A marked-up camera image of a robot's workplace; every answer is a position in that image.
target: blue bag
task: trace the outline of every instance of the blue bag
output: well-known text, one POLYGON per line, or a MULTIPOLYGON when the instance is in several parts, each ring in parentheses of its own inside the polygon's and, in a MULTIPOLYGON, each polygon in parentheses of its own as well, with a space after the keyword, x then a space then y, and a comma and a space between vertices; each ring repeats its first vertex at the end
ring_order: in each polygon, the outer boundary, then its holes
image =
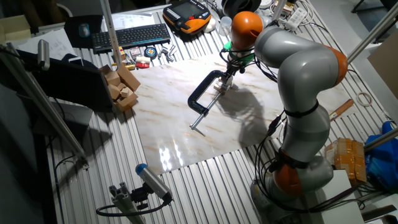
MULTIPOLYGON (((382 125, 382 133, 391 131, 390 121, 382 125)), ((366 144, 381 135, 369 136, 366 144)), ((378 182, 392 193, 398 193, 398 140, 390 141, 374 148, 365 156, 366 173, 371 180, 378 182)))

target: stack of wooden blocks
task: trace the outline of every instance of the stack of wooden blocks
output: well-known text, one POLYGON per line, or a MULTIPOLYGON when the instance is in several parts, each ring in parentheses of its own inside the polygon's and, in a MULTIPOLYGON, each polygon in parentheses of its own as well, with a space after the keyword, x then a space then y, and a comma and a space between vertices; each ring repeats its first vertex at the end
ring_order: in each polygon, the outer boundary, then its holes
POLYGON ((105 77, 113 103, 119 111, 124 112, 137 103, 138 96, 134 92, 140 82, 124 65, 115 72, 107 65, 99 70, 105 77))

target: wooden stick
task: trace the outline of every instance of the wooden stick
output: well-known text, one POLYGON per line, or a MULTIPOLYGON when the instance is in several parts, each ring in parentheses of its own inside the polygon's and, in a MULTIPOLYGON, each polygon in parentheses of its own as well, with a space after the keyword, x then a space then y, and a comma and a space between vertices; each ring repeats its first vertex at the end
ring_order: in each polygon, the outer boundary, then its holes
POLYGON ((351 106, 354 105, 353 99, 347 100, 343 105, 337 108, 334 112, 329 115, 330 121, 334 121, 337 117, 339 117, 344 111, 348 110, 351 106))

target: wooden block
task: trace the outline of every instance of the wooden block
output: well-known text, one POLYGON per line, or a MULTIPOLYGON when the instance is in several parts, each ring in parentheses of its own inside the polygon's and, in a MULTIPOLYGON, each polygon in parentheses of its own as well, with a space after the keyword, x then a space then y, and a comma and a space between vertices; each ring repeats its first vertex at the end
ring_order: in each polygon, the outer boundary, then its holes
POLYGON ((111 94, 112 99, 116 100, 118 98, 118 96, 120 95, 119 89, 112 84, 108 85, 108 89, 109 89, 109 93, 111 94))
POLYGON ((132 103, 137 98, 138 98, 138 96, 135 93, 131 93, 127 98, 123 99, 119 104, 120 104, 120 106, 125 107, 128 104, 132 103))
POLYGON ((129 92, 130 92, 130 89, 128 87, 126 87, 126 88, 122 89, 122 91, 120 91, 120 94, 122 94, 123 98, 127 98, 129 96, 129 92))
POLYGON ((137 80, 137 78, 126 68, 126 66, 122 65, 118 68, 117 70, 120 78, 123 80, 123 83, 132 89, 133 91, 136 91, 141 85, 141 83, 137 80))
POLYGON ((132 107, 132 106, 134 106, 136 103, 137 103, 137 100, 135 99, 135 100, 133 100, 131 103, 129 103, 128 106, 129 106, 129 107, 132 107))
POLYGON ((120 83, 120 84, 118 85, 118 88, 119 88, 120 91, 122 91, 122 89, 123 89, 124 87, 126 87, 126 85, 125 85, 124 83, 120 83))
POLYGON ((108 84, 112 84, 114 86, 118 86, 120 84, 120 76, 117 72, 109 72, 105 74, 105 79, 108 84))

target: cardboard box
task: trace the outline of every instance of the cardboard box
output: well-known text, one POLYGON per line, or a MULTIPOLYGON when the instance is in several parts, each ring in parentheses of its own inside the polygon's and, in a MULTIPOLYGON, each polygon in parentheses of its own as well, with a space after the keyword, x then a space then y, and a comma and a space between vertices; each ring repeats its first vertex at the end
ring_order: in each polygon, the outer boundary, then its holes
POLYGON ((117 72, 109 72, 105 74, 105 79, 108 84, 112 84, 114 86, 119 86, 120 84, 120 77, 117 72))
POLYGON ((6 41, 30 38, 30 25, 25 16, 14 16, 0 19, 0 44, 6 41))
POLYGON ((106 78, 108 83, 111 82, 110 80, 117 80, 118 78, 120 78, 121 83, 119 83, 118 85, 108 85, 108 89, 113 99, 113 103, 119 111, 125 112, 137 103, 138 96, 133 92, 133 90, 136 90, 139 87, 140 83, 125 66, 119 68, 117 72, 113 72, 108 65, 98 70, 101 71, 105 77, 108 77, 108 79, 106 78), (124 94, 125 97, 120 98, 121 90, 128 90, 127 96, 124 94))
POLYGON ((113 100, 116 100, 119 97, 120 91, 119 91, 119 88, 117 88, 116 86, 109 84, 108 90, 109 90, 109 93, 111 94, 111 97, 113 100))
POLYGON ((137 78, 125 66, 118 68, 117 72, 122 82, 133 91, 136 91, 139 85, 141 85, 137 78))
POLYGON ((325 148, 325 157, 336 169, 344 169, 351 185, 366 183, 363 143, 338 138, 325 148))
POLYGON ((369 57, 368 60, 386 83, 392 94, 398 98, 398 30, 390 35, 369 57))

